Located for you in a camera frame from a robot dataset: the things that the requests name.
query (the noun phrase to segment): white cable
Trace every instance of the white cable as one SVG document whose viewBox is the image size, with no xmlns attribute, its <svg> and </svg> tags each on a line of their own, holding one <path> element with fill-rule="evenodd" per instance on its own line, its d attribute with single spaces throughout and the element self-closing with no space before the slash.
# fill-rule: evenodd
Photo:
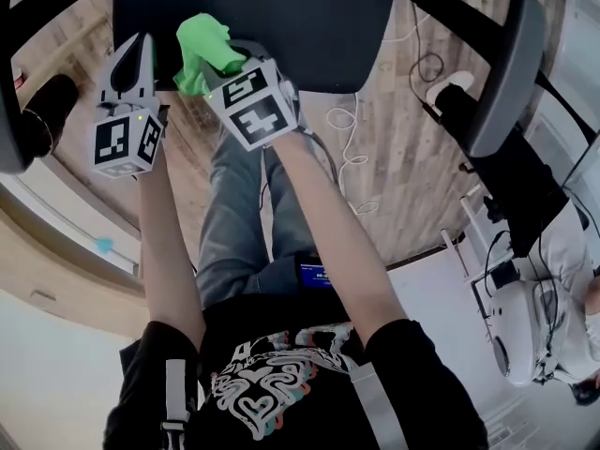
<svg viewBox="0 0 600 450">
<path fill-rule="evenodd" d="M 430 17 L 431 15 L 426 15 L 425 17 L 423 17 L 419 23 L 417 25 L 415 25 L 412 30 L 406 34 L 404 37 L 400 37 L 400 38 L 384 38 L 382 40 L 382 43 L 398 43 L 400 41 L 406 41 L 408 40 L 410 37 L 413 36 L 414 32 L 416 32 L 417 27 L 421 26 L 421 23 L 424 23 L 427 21 L 427 19 Z"/>
<path fill-rule="evenodd" d="M 344 113 L 345 115 L 349 116 L 351 119 L 350 124 L 348 124 L 346 127 L 338 127 L 337 125 L 335 125 L 331 121 L 331 114 L 333 112 L 340 112 L 340 113 Z M 346 145 L 344 146 L 344 149 L 341 152 L 341 157 L 344 160 L 344 163 L 342 163 L 341 167 L 339 167 L 339 170 L 337 171 L 337 181 L 339 184 L 339 191 L 344 196 L 344 198 L 346 199 L 346 202 L 348 202 L 348 205 L 350 206 L 350 208 L 352 209 L 352 211 L 354 212 L 355 215 L 372 214 L 379 208 L 379 204 L 376 202 L 367 202 L 367 203 L 363 203 L 358 208 L 354 208 L 354 206 L 348 201 L 348 198 L 346 197 L 346 187 L 344 185 L 344 178 L 343 178 L 344 169 L 348 165 L 363 165 L 368 162 L 368 157 L 366 155 L 356 155 L 352 158 L 348 158 L 348 155 L 346 155 L 348 152 L 348 149 L 350 148 L 350 145 L 353 141 L 354 133 L 356 132 L 356 127 L 358 126 L 358 94 L 357 93 L 354 94 L 354 113 L 350 113 L 346 109 L 342 109 L 341 107 L 334 107 L 333 109 L 330 109 L 327 112 L 327 114 L 325 115 L 325 120 L 327 121 L 327 124 L 331 128 L 334 128 L 334 129 L 340 130 L 340 131 L 341 130 L 349 130 L 350 131 L 350 137 L 348 137 L 348 141 L 346 142 Z M 364 210 L 364 208 L 369 205 L 371 205 L 371 208 L 367 211 Z"/>
</svg>

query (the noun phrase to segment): black chair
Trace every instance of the black chair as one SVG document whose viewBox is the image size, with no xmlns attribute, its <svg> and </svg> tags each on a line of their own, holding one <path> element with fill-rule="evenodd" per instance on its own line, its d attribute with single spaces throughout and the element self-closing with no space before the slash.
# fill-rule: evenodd
<svg viewBox="0 0 600 450">
<path fill-rule="evenodd" d="M 0 172 L 23 172 L 33 159 L 23 136 L 9 59 L 44 24 L 77 0 L 0 0 L 7 39 L 0 46 Z M 471 158 L 496 153 L 529 102 L 535 82 L 560 98 L 538 71 L 545 19 L 537 0 L 511 0 L 504 26 L 460 0 L 413 0 L 455 32 L 490 64 L 491 71 L 458 144 Z M 179 23 L 208 12 L 231 28 L 232 38 L 261 44 L 301 90 L 351 93 L 364 84 L 381 45 L 393 0 L 113 0 L 114 45 L 137 32 L 157 45 L 157 88 L 174 89 L 181 67 Z M 590 142 L 589 127 L 561 102 Z"/>
</svg>

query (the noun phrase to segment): wooden floor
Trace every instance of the wooden floor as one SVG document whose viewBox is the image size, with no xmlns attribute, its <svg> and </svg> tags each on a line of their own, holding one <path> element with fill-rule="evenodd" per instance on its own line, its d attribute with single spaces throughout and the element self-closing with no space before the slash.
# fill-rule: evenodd
<svg viewBox="0 0 600 450">
<path fill-rule="evenodd" d="M 465 1 L 498 23 L 503 23 L 509 2 Z M 564 0 L 540 1 L 547 11 L 544 66 L 549 68 L 558 48 Z M 81 98 L 67 120 L 56 155 L 103 201 L 137 225 L 135 181 L 131 178 L 109 181 L 89 172 L 86 160 L 85 133 L 94 115 L 94 82 L 112 50 L 111 11 L 112 0 L 77 2 L 32 38 L 15 56 L 15 63 L 25 73 L 31 73 L 45 56 L 84 24 L 97 15 L 107 16 L 107 23 L 80 45 L 61 68 L 78 84 Z M 412 27 L 413 14 L 408 2 L 396 0 L 385 37 L 400 38 Z M 435 51 L 443 58 L 443 77 L 458 69 L 473 73 L 475 85 L 470 93 L 477 97 L 488 75 L 487 64 L 433 19 L 421 26 L 421 35 L 423 53 Z M 356 37 L 360 38 L 359 28 Z M 387 263 L 439 245 L 442 229 L 457 236 L 466 223 L 458 199 L 477 183 L 476 177 L 458 171 L 464 156 L 421 110 L 409 89 L 408 73 L 416 58 L 415 35 L 403 42 L 382 44 L 367 84 L 359 93 L 358 129 L 348 152 L 350 157 L 366 155 L 368 163 L 351 166 L 345 172 L 347 196 L 355 207 L 369 201 L 379 204 L 377 212 L 360 219 Z M 416 77 L 414 82 L 416 91 L 423 96 L 428 86 Z M 208 174 L 218 122 L 200 98 L 180 97 L 175 93 L 159 96 L 164 104 L 171 105 L 165 148 L 182 230 L 195 261 L 200 229 L 211 199 Z M 341 150 L 349 135 L 347 131 L 329 127 L 325 114 L 335 106 L 353 112 L 353 96 L 306 93 L 302 101 L 308 122 L 340 165 Z M 338 125 L 346 123 L 343 115 L 334 116 Z"/>
</svg>

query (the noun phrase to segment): black pants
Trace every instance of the black pants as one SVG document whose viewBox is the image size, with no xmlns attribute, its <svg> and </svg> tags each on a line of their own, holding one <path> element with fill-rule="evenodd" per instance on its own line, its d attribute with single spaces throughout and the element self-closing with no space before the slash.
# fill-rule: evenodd
<svg viewBox="0 0 600 450">
<path fill-rule="evenodd" d="M 442 111 L 442 126 L 461 148 L 476 106 L 477 101 L 455 85 L 441 91 L 436 100 L 436 107 Z M 494 155 L 467 155 L 467 159 L 508 221 L 515 256 L 526 257 L 541 232 L 568 202 L 549 166 L 515 128 Z"/>
</svg>

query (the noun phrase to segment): gray jeans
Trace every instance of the gray jeans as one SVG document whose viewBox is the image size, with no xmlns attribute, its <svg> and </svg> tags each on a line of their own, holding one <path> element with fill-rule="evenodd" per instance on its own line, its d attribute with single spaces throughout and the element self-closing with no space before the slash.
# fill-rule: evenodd
<svg viewBox="0 0 600 450">
<path fill-rule="evenodd" d="M 273 205 L 273 262 L 259 210 L 261 157 Z M 213 201 L 200 237 L 202 308 L 240 294 L 297 293 L 294 254 L 316 253 L 292 184 L 273 148 L 247 152 L 223 131 L 212 161 Z"/>
</svg>

